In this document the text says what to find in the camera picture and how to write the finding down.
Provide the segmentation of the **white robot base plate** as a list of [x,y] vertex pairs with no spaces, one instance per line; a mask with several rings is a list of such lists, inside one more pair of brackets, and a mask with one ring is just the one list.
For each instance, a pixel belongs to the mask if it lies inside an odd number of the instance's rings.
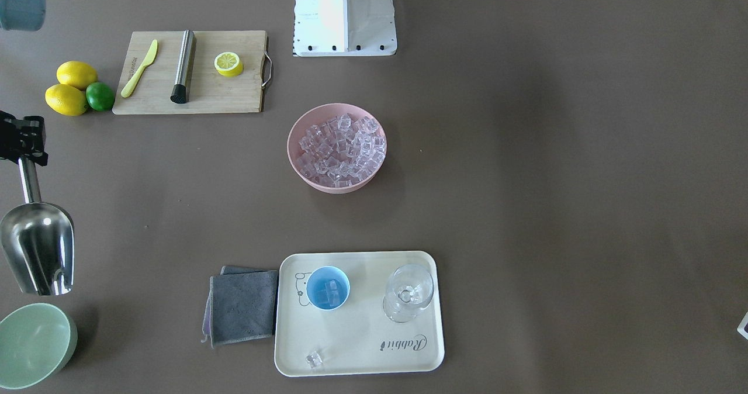
[[392,56],[398,50],[393,0],[295,0],[296,57]]

